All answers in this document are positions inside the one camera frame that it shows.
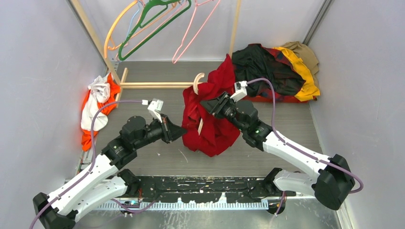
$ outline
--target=pink hanger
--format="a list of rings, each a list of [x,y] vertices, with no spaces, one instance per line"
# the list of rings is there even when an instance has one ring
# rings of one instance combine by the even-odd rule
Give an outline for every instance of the pink hanger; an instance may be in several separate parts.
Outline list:
[[[211,17],[211,15],[213,14],[213,12],[214,12],[215,9],[217,8],[218,4],[221,2],[221,0],[218,0],[217,4],[214,6],[213,10],[212,10],[211,13],[208,15],[207,19],[205,19],[205,21],[204,21],[204,23],[202,24],[202,26],[200,27],[200,29],[197,31],[197,33],[194,35],[194,37],[191,39],[191,41],[188,43],[188,45],[184,48],[184,50],[180,53],[179,57],[177,57],[177,59],[175,60],[175,57],[176,57],[177,53],[179,52],[180,48],[183,46],[184,39],[186,38],[187,33],[189,32],[190,26],[191,26],[191,24],[192,24],[192,20],[194,19],[194,16],[195,16],[195,12],[197,11],[197,7],[204,5],[204,4],[208,3],[209,1],[214,1],[214,0],[207,0],[207,1],[203,2],[203,3],[201,3],[201,4],[198,4],[198,3],[197,3],[197,0],[195,0],[194,12],[192,13],[189,26],[187,27],[187,30],[186,30],[186,32],[185,32],[185,34],[184,34],[184,36],[183,36],[183,39],[181,40],[180,46],[177,48],[176,52],[175,52],[174,55],[173,55],[173,58],[171,59],[171,62],[172,62],[172,63],[176,63],[176,62],[180,59],[180,57],[184,54],[184,52],[189,48],[190,44],[191,44],[191,43],[194,41],[194,39],[197,37],[198,33],[199,33],[199,32],[201,31],[201,29],[204,27],[205,23],[208,21],[208,19]]]

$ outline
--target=clothes pile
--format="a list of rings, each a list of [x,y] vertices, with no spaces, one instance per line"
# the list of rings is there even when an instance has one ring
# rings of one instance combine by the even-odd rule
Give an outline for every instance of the clothes pile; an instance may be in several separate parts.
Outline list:
[[[87,151],[91,148],[91,122],[96,112],[106,104],[115,101],[115,95],[121,91],[121,88],[115,84],[111,73],[105,77],[98,76],[93,83],[88,86],[88,93],[82,104],[82,121],[80,126],[83,131],[82,149]],[[116,104],[104,108],[94,122],[94,136],[98,131],[107,125],[107,115],[117,107]]]
[[[280,47],[265,48],[250,44],[232,56],[236,81],[267,78],[273,85],[277,102],[306,103],[320,95],[315,74],[318,59],[313,51],[300,42],[288,42]],[[272,99],[269,86],[252,83],[247,88],[250,97]]]
[[[182,127],[187,129],[183,143],[192,151],[200,150],[208,156],[219,155],[239,137],[239,130],[226,119],[216,119],[200,105],[201,100],[218,97],[223,92],[233,94],[234,83],[267,78],[276,92],[276,100],[285,103],[306,103],[320,95],[315,74],[319,71],[318,59],[308,46],[288,42],[281,47],[265,48],[250,44],[245,49],[229,55],[208,75],[206,83],[198,84],[203,73],[198,74],[194,85],[183,91],[185,109]],[[263,81],[247,87],[249,97],[259,96],[272,100],[270,87]]]

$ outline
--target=metal floor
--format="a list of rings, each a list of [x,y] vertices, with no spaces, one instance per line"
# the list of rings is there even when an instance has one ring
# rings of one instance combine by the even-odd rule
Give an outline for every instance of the metal floor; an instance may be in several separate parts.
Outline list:
[[[119,211],[92,211],[75,229],[341,229],[335,211],[315,199],[288,199],[275,217],[265,210],[145,211],[123,218]]]
[[[193,81],[198,73],[208,73],[220,62],[123,62],[118,68],[122,75],[129,69],[127,82],[178,82]],[[182,89],[125,89],[122,100],[164,100],[162,113],[180,125],[184,101]],[[271,104],[255,103],[259,118],[271,122]],[[120,104],[108,116],[108,124],[97,137],[99,152],[109,141],[118,136],[122,125],[130,116],[143,116],[151,121],[146,106]],[[321,152],[308,104],[277,104],[276,128],[291,140],[316,152]],[[242,136],[232,147],[215,157],[188,150],[179,139],[172,144],[158,141],[138,150],[138,157],[129,168],[135,175],[164,176],[259,176],[265,177],[274,167],[290,171],[297,168],[290,163],[248,146]],[[134,218],[120,218],[99,227],[101,229],[340,229],[335,211],[322,206],[315,199],[289,199],[286,211],[275,218],[264,210],[226,211],[146,211]],[[117,211],[93,211],[80,222],[77,229],[103,224],[119,215]]]

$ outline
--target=red shirt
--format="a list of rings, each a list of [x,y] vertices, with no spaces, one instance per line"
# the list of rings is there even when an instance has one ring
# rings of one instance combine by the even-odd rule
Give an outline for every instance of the red shirt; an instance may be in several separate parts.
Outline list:
[[[240,132],[234,125],[225,118],[213,117],[200,105],[200,101],[214,99],[225,91],[232,94],[234,83],[234,68],[227,55],[218,69],[208,74],[207,82],[198,85],[198,94],[194,93],[192,87],[183,91],[185,108],[181,126],[187,129],[187,133],[182,139],[190,150],[200,150],[208,156],[215,156],[225,151],[238,138]],[[198,135],[200,118],[203,126]]]

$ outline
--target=grey floor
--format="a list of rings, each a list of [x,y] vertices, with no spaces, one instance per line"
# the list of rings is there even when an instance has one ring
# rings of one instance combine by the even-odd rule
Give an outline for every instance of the grey floor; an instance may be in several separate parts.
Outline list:
[[[198,73],[208,73],[220,62],[123,62],[129,69],[127,82],[176,82],[192,81]],[[122,100],[159,98],[164,101],[162,113],[175,124],[181,125],[184,101],[182,89],[125,89]],[[255,103],[259,118],[271,122],[271,104]],[[277,104],[276,128],[291,140],[316,152],[321,152],[308,104]],[[118,136],[122,125],[130,116],[141,115],[147,122],[151,116],[146,106],[121,104],[108,116],[108,124],[97,138],[98,152],[113,138]],[[242,137],[232,147],[215,157],[202,152],[193,152],[179,139],[172,144],[162,141],[138,150],[138,157],[130,162],[129,168],[135,175],[184,175],[184,176],[266,176],[274,167],[290,171],[297,170],[290,163],[248,146]]]

